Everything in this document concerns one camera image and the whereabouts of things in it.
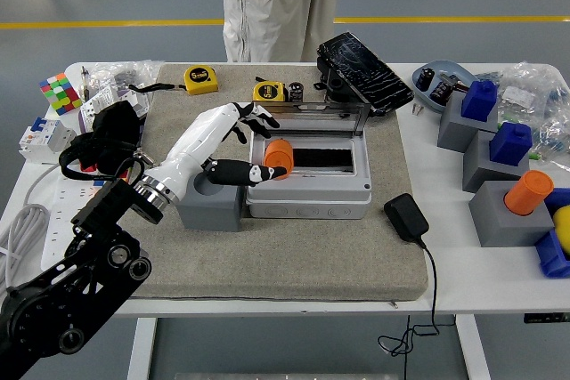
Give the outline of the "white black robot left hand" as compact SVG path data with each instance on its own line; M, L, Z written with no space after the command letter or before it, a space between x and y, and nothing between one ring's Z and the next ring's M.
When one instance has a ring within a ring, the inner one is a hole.
M247 142L238 127L239 122L265 138L270 136L270 127L280 126L266 109L254 102L232 102L209 109L197 116L165 160L148 170L145 178L154 190L175 204L185 196L190 179L200 172L204 172L214 184L235 186L255 186L285 176L288 170L283 166L212 158L230 133L236 133L241 143Z

